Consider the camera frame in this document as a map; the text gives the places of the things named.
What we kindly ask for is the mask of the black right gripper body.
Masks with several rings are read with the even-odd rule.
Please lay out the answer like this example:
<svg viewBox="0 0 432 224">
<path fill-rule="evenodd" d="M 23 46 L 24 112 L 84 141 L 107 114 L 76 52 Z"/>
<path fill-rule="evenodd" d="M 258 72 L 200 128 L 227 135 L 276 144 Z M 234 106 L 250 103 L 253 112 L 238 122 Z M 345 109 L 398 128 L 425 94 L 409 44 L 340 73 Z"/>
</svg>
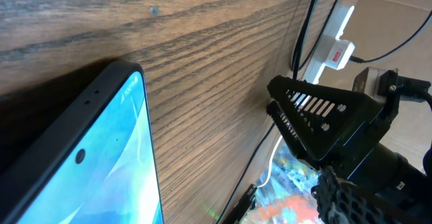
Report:
<svg viewBox="0 0 432 224">
<path fill-rule="evenodd" d="M 402 160 L 379 141 L 390 124 L 372 113 L 349 115 L 347 110 L 332 109 L 323 118 L 319 146 L 327 154 L 317 170 L 331 167 L 334 173 L 354 184 L 388 184 L 395 180 Z"/>
</svg>

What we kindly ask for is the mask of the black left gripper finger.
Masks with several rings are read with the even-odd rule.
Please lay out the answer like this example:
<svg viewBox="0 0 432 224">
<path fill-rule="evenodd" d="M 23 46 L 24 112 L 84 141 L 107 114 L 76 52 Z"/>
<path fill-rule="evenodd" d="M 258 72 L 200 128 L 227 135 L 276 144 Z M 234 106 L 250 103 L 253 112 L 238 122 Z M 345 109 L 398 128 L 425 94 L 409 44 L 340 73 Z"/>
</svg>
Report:
<svg viewBox="0 0 432 224">
<path fill-rule="evenodd" d="M 357 185 L 338 178 L 332 167 L 320 169 L 311 188 L 320 220 L 326 224 L 430 223 L 431 214 L 412 214 Z"/>
</svg>

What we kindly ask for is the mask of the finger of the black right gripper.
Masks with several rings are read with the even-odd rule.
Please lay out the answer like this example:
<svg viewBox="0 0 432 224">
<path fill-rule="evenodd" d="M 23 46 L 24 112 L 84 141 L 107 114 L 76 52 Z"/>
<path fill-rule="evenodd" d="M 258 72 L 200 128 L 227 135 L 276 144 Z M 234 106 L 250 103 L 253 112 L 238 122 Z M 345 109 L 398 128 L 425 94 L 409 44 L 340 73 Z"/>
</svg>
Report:
<svg viewBox="0 0 432 224">
<path fill-rule="evenodd" d="M 360 92 L 274 77 L 269 94 L 290 125 L 294 138 L 312 160 L 322 160 L 336 144 L 345 144 L 382 106 Z"/>
<path fill-rule="evenodd" d="M 297 134 L 288 121 L 288 118 L 279 108 L 279 105 L 275 101 L 271 101 L 266 107 L 266 112 L 273 119 L 293 157 L 310 169 L 319 170 L 318 164 L 307 155 Z"/>
</svg>

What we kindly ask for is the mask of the smartphone with light screen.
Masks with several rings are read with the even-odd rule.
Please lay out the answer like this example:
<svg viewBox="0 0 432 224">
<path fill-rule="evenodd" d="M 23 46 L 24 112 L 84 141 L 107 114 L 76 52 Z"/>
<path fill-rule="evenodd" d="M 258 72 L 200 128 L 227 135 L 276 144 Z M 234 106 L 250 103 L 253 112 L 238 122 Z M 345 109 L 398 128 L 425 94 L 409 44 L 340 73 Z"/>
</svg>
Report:
<svg viewBox="0 0 432 224">
<path fill-rule="evenodd" d="M 146 82 L 108 65 L 1 174 L 2 223 L 162 223 Z"/>
</svg>

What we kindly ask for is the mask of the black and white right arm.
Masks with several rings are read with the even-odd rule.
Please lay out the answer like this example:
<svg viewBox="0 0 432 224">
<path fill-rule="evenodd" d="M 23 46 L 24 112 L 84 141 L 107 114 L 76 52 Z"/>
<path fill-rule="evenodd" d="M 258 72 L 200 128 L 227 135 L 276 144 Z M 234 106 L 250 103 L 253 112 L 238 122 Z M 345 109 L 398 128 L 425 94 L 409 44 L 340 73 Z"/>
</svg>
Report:
<svg viewBox="0 0 432 224">
<path fill-rule="evenodd" d="M 361 92 L 276 76 L 267 90 L 272 117 L 291 154 L 425 219 L 431 214 L 431 153 L 421 173 L 380 140 L 396 118 L 401 99 L 431 102 L 428 81 L 390 71 L 378 82 L 382 103 Z"/>
</svg>

